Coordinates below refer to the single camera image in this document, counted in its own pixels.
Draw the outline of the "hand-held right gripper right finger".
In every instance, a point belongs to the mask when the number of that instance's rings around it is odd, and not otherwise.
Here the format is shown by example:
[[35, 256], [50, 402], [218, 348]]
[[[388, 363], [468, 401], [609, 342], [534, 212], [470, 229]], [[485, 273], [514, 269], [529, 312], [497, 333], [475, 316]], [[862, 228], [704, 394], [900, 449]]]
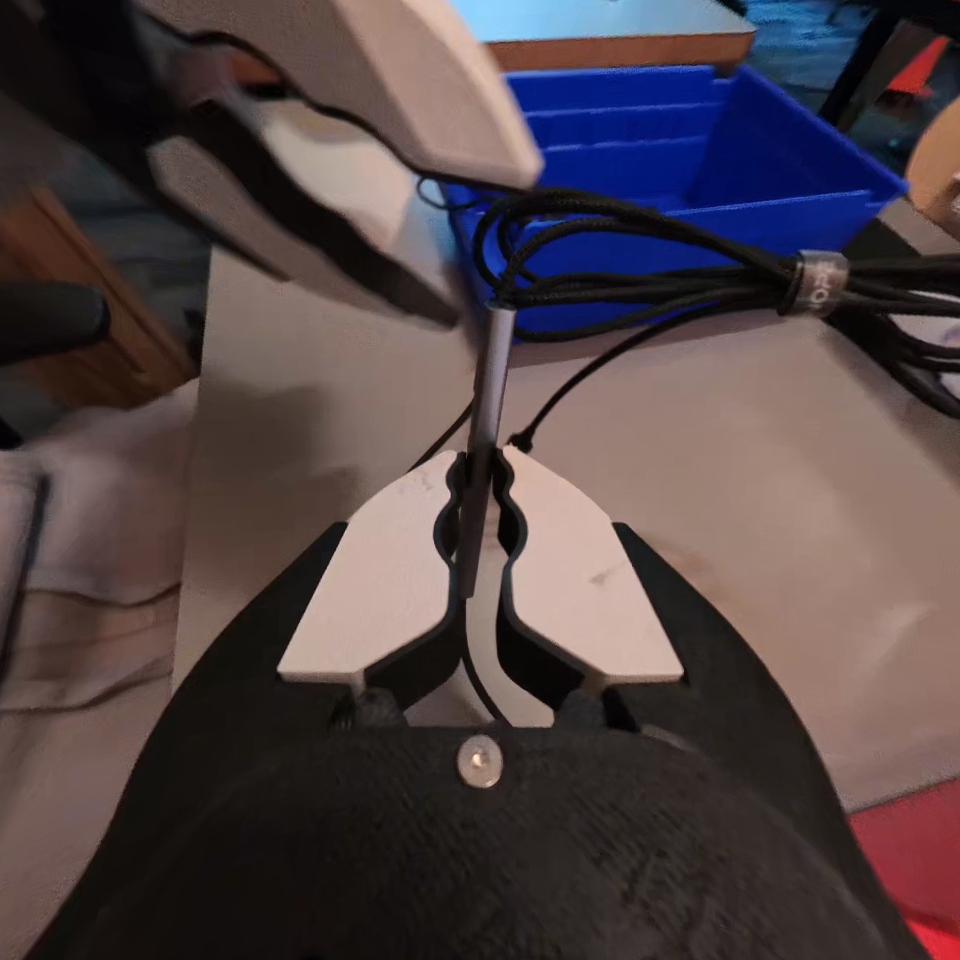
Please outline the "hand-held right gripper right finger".
[[497, 458], [506, 554], [497, 655], [532, 695], [673, 683], [684, 668], [614, 522], [514, 446]]

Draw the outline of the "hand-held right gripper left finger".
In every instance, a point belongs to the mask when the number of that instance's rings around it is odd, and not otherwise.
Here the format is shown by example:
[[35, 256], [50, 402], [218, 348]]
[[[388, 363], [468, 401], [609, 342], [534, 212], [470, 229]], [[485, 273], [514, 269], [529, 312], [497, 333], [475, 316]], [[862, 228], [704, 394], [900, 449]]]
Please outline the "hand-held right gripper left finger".
[[354, 512], [279, 661], [284, 681], [429, 695], [454, 674], [465, 462], [440, 452]]

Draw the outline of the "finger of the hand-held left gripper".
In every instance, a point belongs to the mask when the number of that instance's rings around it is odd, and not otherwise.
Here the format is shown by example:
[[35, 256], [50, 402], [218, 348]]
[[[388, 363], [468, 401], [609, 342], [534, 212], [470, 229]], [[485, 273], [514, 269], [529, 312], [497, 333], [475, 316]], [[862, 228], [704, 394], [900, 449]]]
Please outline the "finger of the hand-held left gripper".
[[312, 109], [366, 130], [415, 174], [504, 189], [530, 189], [542, 174], [498, 64], [448, 2], [139, 6], [188, 42], [250, 51]]
[[337, 303], [457, 326], [448, 296], [312, 198], [225, 105], [201, 102], [175, 120], [173, 134], [149, 147], [153, 182], [217, 243]]

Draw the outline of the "grey desk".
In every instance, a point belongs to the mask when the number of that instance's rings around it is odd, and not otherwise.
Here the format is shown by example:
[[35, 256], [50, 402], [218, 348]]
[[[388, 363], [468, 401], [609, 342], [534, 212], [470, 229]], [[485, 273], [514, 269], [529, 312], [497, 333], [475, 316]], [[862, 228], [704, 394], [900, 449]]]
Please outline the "grey desk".
[[[174, 686], [462, 412], [473, 330], [211, 257]], [[815, 319], [715, 318], [573, 390], [534, 457], [750, 642], [851, 809], [958, 776], [958, 424]]]

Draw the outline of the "brown wooden cabinet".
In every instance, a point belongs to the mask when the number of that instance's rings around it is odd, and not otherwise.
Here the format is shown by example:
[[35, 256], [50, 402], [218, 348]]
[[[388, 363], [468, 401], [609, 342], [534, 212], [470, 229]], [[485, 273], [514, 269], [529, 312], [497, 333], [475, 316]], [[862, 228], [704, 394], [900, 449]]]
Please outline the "brown wooden cabinet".
[[105, 341], [21, 369], [68, 409], [132, 409], [198, 376], [173, 329], [147, 306], [54, 194], [28, 189], [2, 204], [2, 280], [76, 282], [104, 295], [111, 325]]

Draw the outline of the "table with wooden edge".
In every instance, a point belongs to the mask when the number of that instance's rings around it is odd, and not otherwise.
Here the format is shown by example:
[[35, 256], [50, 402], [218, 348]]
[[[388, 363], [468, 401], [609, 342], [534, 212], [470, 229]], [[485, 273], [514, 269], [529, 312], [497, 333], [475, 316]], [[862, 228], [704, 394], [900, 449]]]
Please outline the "table with wooden edge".
[[714, 1], [453, 1], [502, 71], [736, 69], [756, 28]]

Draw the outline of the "person's grey sweatshirt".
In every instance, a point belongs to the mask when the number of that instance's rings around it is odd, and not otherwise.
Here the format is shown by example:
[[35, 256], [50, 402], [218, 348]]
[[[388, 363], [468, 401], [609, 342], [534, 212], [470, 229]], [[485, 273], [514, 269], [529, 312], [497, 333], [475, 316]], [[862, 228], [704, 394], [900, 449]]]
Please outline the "person's grey sweatshirt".
[[1, 956], [87, 868], [171, 692], [192, 380], [2, 452]]

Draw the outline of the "blue plastic bin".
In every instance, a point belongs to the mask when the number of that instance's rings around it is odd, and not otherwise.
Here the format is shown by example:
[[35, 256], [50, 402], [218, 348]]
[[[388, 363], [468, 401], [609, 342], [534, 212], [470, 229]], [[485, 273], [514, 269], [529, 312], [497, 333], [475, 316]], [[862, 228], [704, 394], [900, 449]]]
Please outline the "blue plastic bin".
[[[750, 67], [517, 71], [506, 75], [544, 158], [539, 185], [634, 203], [771, 254], [840, 252], [907, 183]], [[492, 296], [473, 238], [491, 194], [445, 189], [457, 270], [482, 319]], [[531, 258], [547, 277], [642, 275], [732, 265], [662, 239], [581, 234]]]

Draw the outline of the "red plastic bin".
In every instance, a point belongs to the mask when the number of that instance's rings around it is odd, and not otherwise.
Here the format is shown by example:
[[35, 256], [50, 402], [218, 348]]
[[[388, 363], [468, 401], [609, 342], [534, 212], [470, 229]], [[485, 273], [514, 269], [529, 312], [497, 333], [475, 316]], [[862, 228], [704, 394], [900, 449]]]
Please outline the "red plastic bin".
[[959, 957], [959, 779], [852, 813], [850, 827], [932, 958]]

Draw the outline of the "tan cardboard piece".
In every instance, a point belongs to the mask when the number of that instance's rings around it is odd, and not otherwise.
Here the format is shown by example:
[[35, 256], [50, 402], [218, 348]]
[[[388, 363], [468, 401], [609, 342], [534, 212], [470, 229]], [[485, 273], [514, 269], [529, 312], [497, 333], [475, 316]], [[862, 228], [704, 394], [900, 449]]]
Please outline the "tan cardboard piece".
[[906, 166], [908, 197], [927, 220], [959, 239], [959, 98], [921, 137]]

